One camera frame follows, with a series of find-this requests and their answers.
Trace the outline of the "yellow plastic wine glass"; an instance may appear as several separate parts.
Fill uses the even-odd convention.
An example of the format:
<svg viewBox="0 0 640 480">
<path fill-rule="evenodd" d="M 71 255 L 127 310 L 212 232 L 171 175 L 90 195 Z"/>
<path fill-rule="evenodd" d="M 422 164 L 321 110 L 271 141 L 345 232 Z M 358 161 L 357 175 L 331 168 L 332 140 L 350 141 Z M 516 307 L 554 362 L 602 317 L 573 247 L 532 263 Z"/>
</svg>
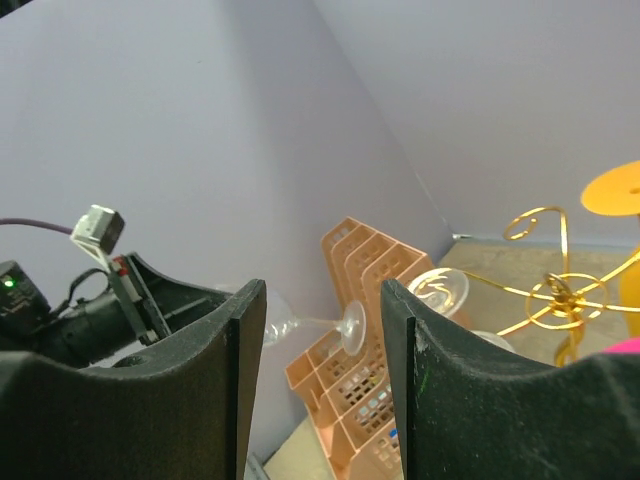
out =
<svg viewBox="0 0 640 480">
<path fill-rule="evenodd" d="M 639 219 L 639 161 L 593 179 L 583 190 L 581 203 L 596 215 Z M 619 275 L 619 301 L 624 307 L 639 308 L 639 262 Z"/>
</svg>

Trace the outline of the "clear wine glass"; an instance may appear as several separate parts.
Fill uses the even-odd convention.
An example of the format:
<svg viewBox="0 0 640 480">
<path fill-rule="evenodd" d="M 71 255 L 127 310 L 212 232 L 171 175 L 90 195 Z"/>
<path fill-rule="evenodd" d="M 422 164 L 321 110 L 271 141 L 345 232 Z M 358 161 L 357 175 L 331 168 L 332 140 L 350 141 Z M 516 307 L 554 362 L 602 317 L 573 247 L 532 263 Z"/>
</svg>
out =
<svg viewBox="0 0 640 480">
<path fill-rule="evenodd" d="M 407 289 L 431 310 L 452 319 L 469 293 L 469 280 L 460 270 L 435 268 L 414 278 Z"/>
</svg>

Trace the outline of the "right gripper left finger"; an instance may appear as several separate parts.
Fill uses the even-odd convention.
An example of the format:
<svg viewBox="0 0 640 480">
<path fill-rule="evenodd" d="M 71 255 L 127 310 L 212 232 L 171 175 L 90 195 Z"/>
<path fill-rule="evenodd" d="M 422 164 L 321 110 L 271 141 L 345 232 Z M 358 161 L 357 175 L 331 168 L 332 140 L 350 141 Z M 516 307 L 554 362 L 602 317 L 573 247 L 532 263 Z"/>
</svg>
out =
<svg viewBox="0 0 640 480">
<path fill-rule="evenodd" d="M 1 357 L 5 479 L 240 479 L 266 319 L 251 280 L 114 368 Z"/>
</svg>

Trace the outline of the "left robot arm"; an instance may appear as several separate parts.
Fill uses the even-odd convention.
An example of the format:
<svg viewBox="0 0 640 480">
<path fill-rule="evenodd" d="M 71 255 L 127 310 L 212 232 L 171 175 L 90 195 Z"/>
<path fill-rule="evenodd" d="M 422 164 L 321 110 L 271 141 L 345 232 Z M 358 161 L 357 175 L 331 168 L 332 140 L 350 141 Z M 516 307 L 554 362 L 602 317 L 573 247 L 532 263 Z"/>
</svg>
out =
<svg viewBox="0 0 640 480">
<path fill-rule="evenodd" d="M 1 349 L 85 368 L 138 341 L 150 346 L 214 312 L 229 292 L 179 282 L 135 252 L 91 268 L 52 308 L 15 261 L 1 264 Z"/>
</svg>

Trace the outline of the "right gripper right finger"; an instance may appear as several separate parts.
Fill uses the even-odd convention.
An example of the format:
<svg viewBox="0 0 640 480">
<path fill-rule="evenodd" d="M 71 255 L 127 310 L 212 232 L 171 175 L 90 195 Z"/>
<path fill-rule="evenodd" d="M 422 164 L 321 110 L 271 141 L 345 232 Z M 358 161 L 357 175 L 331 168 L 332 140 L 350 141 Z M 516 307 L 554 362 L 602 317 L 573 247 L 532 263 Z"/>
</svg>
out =
<svg viewBox="0 0 640 480">
<path fill-rule="evenodd" d="M 635 479 L 639 358 L 556 368 L 497 347 L 400 282 L 381 318 L 408 479 Z"/>
</svg>

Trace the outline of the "small clear glass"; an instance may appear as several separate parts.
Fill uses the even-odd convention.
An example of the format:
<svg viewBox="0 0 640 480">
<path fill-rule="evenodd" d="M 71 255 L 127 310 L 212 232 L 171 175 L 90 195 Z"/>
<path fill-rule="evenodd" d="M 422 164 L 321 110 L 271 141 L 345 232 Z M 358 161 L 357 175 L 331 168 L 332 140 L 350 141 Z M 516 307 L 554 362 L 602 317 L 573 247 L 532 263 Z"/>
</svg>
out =
<svg viewBox="0 0 640 480">
<path fill-rule="evenodd" d="M 479 331 L 479 330 L 473 330 L 473 333 L 482 338 L 483 340 L 498 346 L 504 350 L 507 350 L 511 353 L 515 353 L 515 349 L 512 347 L 512 345 L 506 341 L 504 338 L 502 338 L 501 336 L 495 334 L 495 333 L 491 333 L 491 332 L 486 332 L 486 331 Z"/>
</svg>

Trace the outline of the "pink plastic wine glass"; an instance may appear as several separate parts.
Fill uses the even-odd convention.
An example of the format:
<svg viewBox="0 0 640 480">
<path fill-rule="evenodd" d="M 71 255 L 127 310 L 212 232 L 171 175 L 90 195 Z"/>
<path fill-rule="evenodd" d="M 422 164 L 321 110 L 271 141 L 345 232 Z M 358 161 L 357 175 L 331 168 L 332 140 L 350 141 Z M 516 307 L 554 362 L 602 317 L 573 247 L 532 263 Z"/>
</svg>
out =
<svg viewBox="0 0 640 480">
<path fill-rule="evenodd" d="M 640 354 L 640 338 L 629 338 L 625 341 L 607 347 L 604 350 L 608 354 Z"/>
</svg>

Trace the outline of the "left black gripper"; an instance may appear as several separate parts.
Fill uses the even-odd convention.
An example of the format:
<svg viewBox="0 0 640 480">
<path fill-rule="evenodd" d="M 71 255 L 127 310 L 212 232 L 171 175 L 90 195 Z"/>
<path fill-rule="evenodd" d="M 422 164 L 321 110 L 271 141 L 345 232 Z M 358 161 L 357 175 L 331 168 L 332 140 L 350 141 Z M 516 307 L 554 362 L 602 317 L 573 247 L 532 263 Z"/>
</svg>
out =
<svg viewBox="0 0 640 480">
<path fill-rule="evenodd" d="M 152 345 L 232 297 L 161 274 L 135 252 L 115 258 L 103 273 L 103 293 L 60 317 L 59 361 L 66 365 L 97 363 L 136 341 Z"/>
</svg>

